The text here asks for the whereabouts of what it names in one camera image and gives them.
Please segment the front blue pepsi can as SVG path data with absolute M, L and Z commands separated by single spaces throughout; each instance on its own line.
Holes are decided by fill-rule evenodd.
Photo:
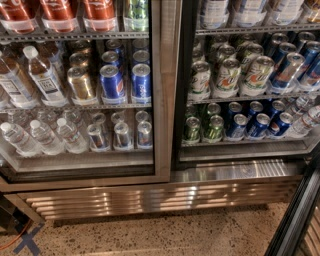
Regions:
M 132 96 L 137 102 L 148 102 L 151 97 L 151 70 L 147 64 L 132 68 Z

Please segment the left water bottle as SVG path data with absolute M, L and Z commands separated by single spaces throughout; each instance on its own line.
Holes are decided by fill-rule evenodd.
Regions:
M 23 157 L 32 157 L 42 153 L 41 147 L 21 126 L 4 122 L 0 126 L 3 138 L 16 148 Z

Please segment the middle water bottle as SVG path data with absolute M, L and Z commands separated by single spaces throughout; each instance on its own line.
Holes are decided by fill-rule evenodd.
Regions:
M 30 132 L 46 155 L 58 155 L 65 150 L 63 142 L 48 124 L 32 120 L 30 122 Z

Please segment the blue can lower middle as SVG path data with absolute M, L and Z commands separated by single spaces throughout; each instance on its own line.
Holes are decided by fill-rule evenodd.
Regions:
M 264 113 L 257 114 L 250 120 L 246 128 L 246 137 L 253 140 L 263 139 L 269 123 L 270 117 L 268 115 Z

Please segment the red bottle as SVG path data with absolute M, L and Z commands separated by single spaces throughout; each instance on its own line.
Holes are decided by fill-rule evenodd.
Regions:
M 88 31 L 114 31 L 117 18 L 113 0 L 82 0 L 85 14 L 83 21 Z
M 42 22 L 49 33 L 70 33 L 78 30 L 77 0 L 40 0 Z
M 0 0 L 1 24 L 10 34 L 28 34 L 38 25 L 33 0 Z

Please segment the leftmost white soda can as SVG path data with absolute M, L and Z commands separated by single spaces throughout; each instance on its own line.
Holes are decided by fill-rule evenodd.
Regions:
M 210 66 L 206 61 L 196 61 L 191 67 L 188 98 L 193 101 L 207 99 L 210 95 Z

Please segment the gold soda can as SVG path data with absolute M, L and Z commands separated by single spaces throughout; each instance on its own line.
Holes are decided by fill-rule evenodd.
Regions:
M 88 71 L 83 67 L 72 67 L 67 72 L 67 81 L 72 90 L 72 101 L 76 105 L 97 105 L 98 99 Z

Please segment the blue pepsi can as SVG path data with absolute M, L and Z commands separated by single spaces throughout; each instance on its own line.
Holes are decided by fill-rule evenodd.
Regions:
M 122 73 L 117 66 L 104 65 L 100 69 L 100 84 L 103 95 L 110 104 L 121 104 L 125 101 L 125 88 Z
M 137 102 L 148 102 L 151 97 L 151 70 L 147 64 L 132 68 L 132 96 Z

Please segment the glass fridge door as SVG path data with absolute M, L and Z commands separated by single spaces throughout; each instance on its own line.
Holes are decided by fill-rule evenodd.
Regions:
M 320 145 L 317 145 L 264 256 L 295 256 L 307 232 L 319 194 Z
M 146 32 L 127 31 L 124 25 L 124 0 L 113 0 L 117 18 L 114 31 L 88 31 L 83 21 L 84 5 L 78 1 L 78 30 L 70 33 L 49 33 L 42 22 L 43 11 L 35 15 L 37 29 L 28 34 L 5 32 L 1 39 L 7 43 L 13 57 L 27 72 L 28 62 L 23 53 L 26 46 L 34 46 L 40 55 L 55 67 L 67 98 L 62 107 L 47 106 L 38 91 L 39 105 L 31 109 L 15 107 L 3 90 L 1 119 L 18 124 L 27 133 L 30 122 L 38 120 L 48 124 L 63 142 L 65 150 L 58 155 L 23 157 L 5 139 L 0 144 L 1 189 L 4 192 L 45 191 L 97 186 L 149 184 L 165 182 L 169 178 L 170 141 L 169 122 L 173 112 L 171 89 L 174 87 L 176 68 L 175 28 L 181 9 L 178 0 L 148 0 L 149 29 Z M 151 70 L 151 97 L 148 102 L 137 102 L 132 96 L 132 68 L 147 64 Z M 117 66 L 122 73 L 125 101 L 110 104 L 103 95 L 100 69 L 104 65 Z M 72 67 L 85 68 L 94 85 L 98 104 L 76 105 L 67 81 Z M 80 154 L 70 153 L 57 133 L 57 120 L 73 122 L 88 144 Z M 142 121 L 152 125 L 153 145 L 138 145 L 137 126 Z M 119 151 L 114 148 L 114 126 L 128 124 L 133 148 Z M 109 144 L 106 150 L 90 147 L 87 128 L 100 125 Z

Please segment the small pepsi can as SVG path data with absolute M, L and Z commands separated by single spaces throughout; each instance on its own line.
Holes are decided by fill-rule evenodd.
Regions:
M 100 125 L 89 125 L 87 128 L 87 133 L 91 141 L 91 148 L 95 150 L 106 150 L 108 148 L 109 144 Z
M 119 122 L 114 126 L 114 148 L 119 151 L 133 148 L 130 128 L 127 123 Z
M 142 121 L 137 126 L 138 145 L 142 148 L 150 148 L 153 145 L 152 125 L 148 121 Z

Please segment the left red bottle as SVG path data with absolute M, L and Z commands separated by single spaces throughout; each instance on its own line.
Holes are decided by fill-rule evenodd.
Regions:
M 0 0 L 1 24 L 10 34 L 28 34 L 38 25 L 33 0 Z

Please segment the water bottle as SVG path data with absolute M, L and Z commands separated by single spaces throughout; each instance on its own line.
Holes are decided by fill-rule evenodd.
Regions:
M 42 153 L 41 147 L 21 126 L 4 122 L 0 126 L 3 138 L 16 148 L 23 157 L 32 157 Z
M 65 118 L 59 118 L 57 120 L 57 133 L 63 139 L 66 149 L 70 153 L 80 154 L 88 150 L 86 139 L 73 122 Z
M 30 132 L 46 155 L 58 155 L 65 150 L 63 142 L 48 124 L 32 120 L 30 122 Z

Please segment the water bottle right fridge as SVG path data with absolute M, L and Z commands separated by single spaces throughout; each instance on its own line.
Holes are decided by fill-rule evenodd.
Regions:
M 320 105 L 316 105 L 293 122 L 292 126 L 288 129 L 286 136 L 291 138 L 302 138 L 319 124 Z

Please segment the white 7up can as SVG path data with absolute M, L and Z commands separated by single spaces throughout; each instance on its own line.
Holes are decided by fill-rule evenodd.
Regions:
M 225 59 L 219 68 L 213 87 L 214 98 L 229 98 L 237 94 L 238 79 L 241 75 L 240 62 L 234 58 Z
M 240 84 L 241 96 L 258 96 L 265 92 L 266 83 L 274 71 L 274 61 L 267 56 L 259 56 L 251 64 Z

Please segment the green soda can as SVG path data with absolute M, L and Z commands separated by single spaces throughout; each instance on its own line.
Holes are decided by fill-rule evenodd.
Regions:
M 183 141 L 185 143 L 197 143 L 200 140 L 201 122 L 197 117 L 189 117 L 185 121 Z
M 224 120 L 219 115 L 213 115 L 207 122 L 204 132 L 203 141 L 207 143 L 215 143 L 221 140 L 224 128 Z

